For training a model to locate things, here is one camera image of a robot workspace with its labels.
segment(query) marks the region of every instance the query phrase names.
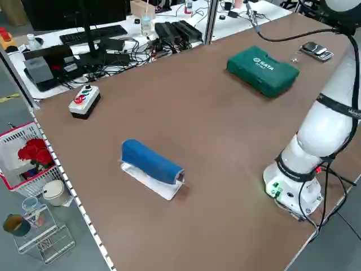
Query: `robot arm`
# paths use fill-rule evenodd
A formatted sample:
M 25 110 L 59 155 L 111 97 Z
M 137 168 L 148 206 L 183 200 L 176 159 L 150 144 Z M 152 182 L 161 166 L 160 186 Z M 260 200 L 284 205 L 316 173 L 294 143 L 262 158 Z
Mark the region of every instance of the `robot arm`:
M 347 17 L 352 23 L 361 22 L 361 17 L 358 16 L 361 14 L 361 0 L 321 0 L 321 4 L 328 15 L 334 18 L 341 20 Z M 322 93 L 338 103 L 355 108 L 355 67 L 354 51 L 349 50 Z M 352 117 L 316 101 L 298 133 L 275 162 L 265 169 L 263 179 L 268 195 L 299 217 L 304 214 L 302 210 L 307 215 L 314 212 L 323 198 L 321 187 L 312 172 L 323 162 L 324 157 L 344 146 L 351 131 L 355 129 L 354 126 Z M 301 179 L 303 176 L 309 178 L 305 181 Z

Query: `yellow tape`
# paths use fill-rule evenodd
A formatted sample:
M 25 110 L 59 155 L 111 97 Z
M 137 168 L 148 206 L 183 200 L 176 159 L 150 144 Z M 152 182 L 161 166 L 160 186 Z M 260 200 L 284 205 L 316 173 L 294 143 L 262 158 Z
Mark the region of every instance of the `yellow tape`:
M 15 98 L 18 98 L 18 97 L 20 97 L 20 94 L 18 94 L 18 93 L 13 94 L 13 95 L 9 95 L 9 96 L 0 98 L 0 103 L 4 103 L 4 102 L 6 102 L 8 100 L 15 99 Z

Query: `green tool case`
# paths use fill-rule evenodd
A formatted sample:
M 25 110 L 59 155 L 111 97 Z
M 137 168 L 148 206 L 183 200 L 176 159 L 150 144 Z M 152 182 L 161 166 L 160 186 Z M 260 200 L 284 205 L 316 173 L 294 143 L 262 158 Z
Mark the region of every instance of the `green tool case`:
M 288 63 L 270 58 L 267 52 L 256 46 L 232 56 L 228 60 L 227 70 L 267 97 L 285 92 L 300 73 Z

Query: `metal pole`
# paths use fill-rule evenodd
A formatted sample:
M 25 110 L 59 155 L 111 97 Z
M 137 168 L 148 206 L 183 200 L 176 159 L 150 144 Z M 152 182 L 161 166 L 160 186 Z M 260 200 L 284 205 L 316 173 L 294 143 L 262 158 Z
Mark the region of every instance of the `metal pole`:
M 7 73 L 8 76 L 14 80 L 16 86 L 19 88 L 20 95 L 23 97 L 28 108 L 38 109 L 38 104 L 34 101 L 29 90 L 25 86 L 24 81 L 21 79 L 20 75 L 18 74 L 17 70 L 15 69 L 13 63 L 11 62 L 10 58 L 8 57 L 2 46 L 0 46 L 0 59 L 6 67 L 5 73 Z
M 93 57 L 96 57 L 94 40 L 93 40 L 93 36 L 91 35 L 91 31 L 90 31 L 89 11 L 86 8 L 84 0 L 79 0 L 79 7 L 80 7 L 81 14 L 83 17 L 83 26 L 84 26 L 86 38 L 88 40 L 90 55 L 92 55 Z
M 300 11 L 301 11 L 301 4 L 300 4 L 300 2 L 298 1 L 297 2 L 297 5 L 296 5 L 296 8 L 294 9 L 294 13 L 300 13 Z
M 208 0 L 208 20 L 205 28 L 204 44 L 209 45 L 212 42 L 214 23 L 217 17 L 218 0 Z

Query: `computer monitor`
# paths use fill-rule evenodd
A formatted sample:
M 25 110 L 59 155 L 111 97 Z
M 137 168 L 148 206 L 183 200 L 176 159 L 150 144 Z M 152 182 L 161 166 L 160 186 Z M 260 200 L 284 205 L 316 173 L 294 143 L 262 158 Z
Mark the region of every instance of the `computer monitor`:
M 21 0 L 34 30 L 83 27 L 78 0 Z M 130 13 L 129 0 L 86 0 L 91 25 L 123 21 Z

